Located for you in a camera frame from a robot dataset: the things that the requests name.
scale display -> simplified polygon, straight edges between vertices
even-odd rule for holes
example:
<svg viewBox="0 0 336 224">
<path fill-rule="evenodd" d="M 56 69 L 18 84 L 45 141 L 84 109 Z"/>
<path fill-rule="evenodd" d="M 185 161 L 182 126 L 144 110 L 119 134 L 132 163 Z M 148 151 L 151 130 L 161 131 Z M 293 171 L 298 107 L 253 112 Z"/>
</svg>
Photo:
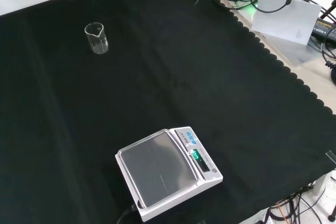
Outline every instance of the scale display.
<svg viewBox="0 0 336 224">
<path fill-rule="evenodd" d="M 196 160 L 196 162 L 198 163 L 199 167 L 202 169 L 202 171 L 204 173 L 210 172 L 209 167 L 206 165 L 205 161 L 202 159 L 198 150 L 193 149 L 193 150 L 191 150 L 191 153 L 192 153 L 194 159 Z"/>
</svg>

scale weighing pan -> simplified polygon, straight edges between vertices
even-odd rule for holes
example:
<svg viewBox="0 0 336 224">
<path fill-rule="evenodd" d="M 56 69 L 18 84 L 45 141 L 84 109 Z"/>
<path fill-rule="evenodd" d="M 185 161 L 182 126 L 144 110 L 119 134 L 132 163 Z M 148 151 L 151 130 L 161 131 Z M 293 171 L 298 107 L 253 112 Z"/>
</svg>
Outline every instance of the scale weighing pan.
<svg viewBox="0 0 336 224">
<path fill-rule="evenodd" d="M 156 132 L 116 159 L 143 221 L 223 181 L 190 127 Z"/>
</svg>

